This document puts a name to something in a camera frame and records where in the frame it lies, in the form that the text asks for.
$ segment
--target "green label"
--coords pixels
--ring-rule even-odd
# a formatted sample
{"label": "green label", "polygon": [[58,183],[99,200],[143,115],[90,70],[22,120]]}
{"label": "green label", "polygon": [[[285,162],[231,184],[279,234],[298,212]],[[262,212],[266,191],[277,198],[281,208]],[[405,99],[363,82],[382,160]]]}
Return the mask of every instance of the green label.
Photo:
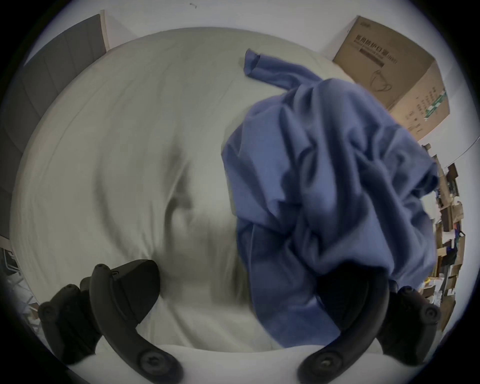
{"label": "green label", "polygon": [[445,89],[440,93],[440,96],[437,97],[437,99],[430,105],[426,110],[425,110],[425,117],[423,118],[425,121],[428,120],[430,115],[435,112],[435,110],[440,106],[442,101],[447,97],[447,93],[445,92]]}

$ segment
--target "screw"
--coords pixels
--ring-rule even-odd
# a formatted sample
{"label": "screw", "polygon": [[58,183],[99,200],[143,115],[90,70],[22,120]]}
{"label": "screw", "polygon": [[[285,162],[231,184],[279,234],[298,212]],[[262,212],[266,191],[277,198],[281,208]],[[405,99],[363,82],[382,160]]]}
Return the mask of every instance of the screw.
{"label": "screw", "polygon": [[317,375],[330,374],[342,367],[342,359],[333,352],[324,352],[313,363],[313,371]]}
{"label": "screw", "polygon": [[161,353],[150,350],[140,357],[140,367],[151,375],[159,376],[169,371],[170,363]]}

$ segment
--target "black plastic bracket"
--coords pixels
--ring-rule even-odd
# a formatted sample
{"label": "black plastic bracket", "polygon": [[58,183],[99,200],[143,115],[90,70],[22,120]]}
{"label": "black plastic bracket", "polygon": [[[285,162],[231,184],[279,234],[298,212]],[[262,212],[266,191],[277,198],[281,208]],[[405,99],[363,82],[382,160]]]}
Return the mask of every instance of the black plastic bracket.
{"label": "black plastic bracket", "polygon": [[356,306],[355,318],[342,327],[344,330],[336,340],[302,362],[297,371],[301,383],[324,384],[341,375],[368,349],[382,326],[389,300],[387,271],[344,264],[334,272],[331,281],[336,281],[335,276],[352,275],[352,269],[361,274],[365,284],[363,305]]}
{"label": "black plastic bracket", "polygon": [[130,367],[153,383],[176,384],[183,377],[179,362],[141,337],[116,303],[113,275],[104,264],[90,278],[90,303],[100,332]]}

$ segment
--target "clutter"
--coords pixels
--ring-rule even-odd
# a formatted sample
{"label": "clutter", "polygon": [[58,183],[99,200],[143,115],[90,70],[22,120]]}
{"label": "clutter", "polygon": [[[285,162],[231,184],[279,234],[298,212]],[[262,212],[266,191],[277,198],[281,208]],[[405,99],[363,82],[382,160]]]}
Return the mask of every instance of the clutter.
{"label": "clutter", "polygon": [[400,33],[358,16],[334,60],[420,140],[450,113],[435,58]]}
{"label": "clutter", "polygon": [[255,313],[284,347],[326,345],[339,330],[318,276],[354,261],[418,287],[433,269],[420,197],[437,185],[436,164],[358,85],[251,51],[244,71],[289,90],[256,103],[222,152]]}
{"label": "clutter", "polygon": [[[440,220],[434,221],[433,232],[437,247],[437,264],[432,270],[432,276],[427,281],[443,276],[446,280],[440,290],[434,295],[440,297],[442,312],[441,329],[444,330],[455,307],[455,286],[460,276],[465,251],[465,233],[462,231],[464,217],[463,205],[459,200],[459,191],[456,183],[458,172],[455,164],[448,166],[447,174],[440,165],[437,156],[433,156],[437,164],[439,185],[436,189],[437,204],[441,212]],[[431,293],[429,284],[425,284],[424,296]],[[434,295],[428,297],[434,301]]]}

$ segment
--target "cardboard box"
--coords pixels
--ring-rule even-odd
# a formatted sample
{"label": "cardboard box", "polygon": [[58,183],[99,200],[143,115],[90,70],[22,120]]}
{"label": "cardboard box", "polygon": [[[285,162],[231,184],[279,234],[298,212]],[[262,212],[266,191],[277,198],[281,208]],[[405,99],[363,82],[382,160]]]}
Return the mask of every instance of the cardboard box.
{"label": "cardboard box", "polygon": [[462,236],[458,239],[458,243],[456,245],[457,252],[456,252],[456,259],[454,265],[461,265],[463,264],[463,253],[465,251],[465,236]]}
{"label": "cardboard box", "polygon": [[453,309],[455,308],[455,295],[444,296],[442,304],[440,304],[440,313],[442,317],[440,318],[440,329],[443,331],[452,316]]}
{"label": "cardboard box", "polygon": [[462,267],[462,264],[454,264],[450,266],[450,271],[448,272],[449,276],[458,276],[460,273],[460,268]]}
{"label": "cardboard box", "polygon": [[435,293],[435,286],[427,287],[423,289],[422,296],[427,298],[427,297],[433,296],[434,293]]}
{"label": "cardboard box", "polygon": [[445,293],[449,289],[455,288],[455,284],[456,284],[456,276],[449,277],[447,279],[447,284],[445,285]]}
{"label": "cardboard box", "polygon": [[437,223],[435,225],[436,231],[435,231],[435,242],[437,244],[437,249],[443,248],[443,233],[444,233],[444,227],[442,223]]}
{"label": "cardboard box", "polygon": [[458,223],[460,220],[463,219],[463,205],[462,203],[458,203],[451,206],[452,208],[452,221],[454,223]]}
{"label": "cardboard box", "polygon": [[334,60],[416,140],[450,113],[437,62],[400,33],[357,17]]}
{"label": "cardboard box", "polygon": [[447,180],[453,181],[458,177],[458,172],[456,171],[456,166],[454,163],[448,166]]}
{"label": "cardboard box", "polygon": [[452,206],[449,205],[447,208],[442,209],[440,213],[442,214],[442,225],[444,227],[444,232],[453,231]]}

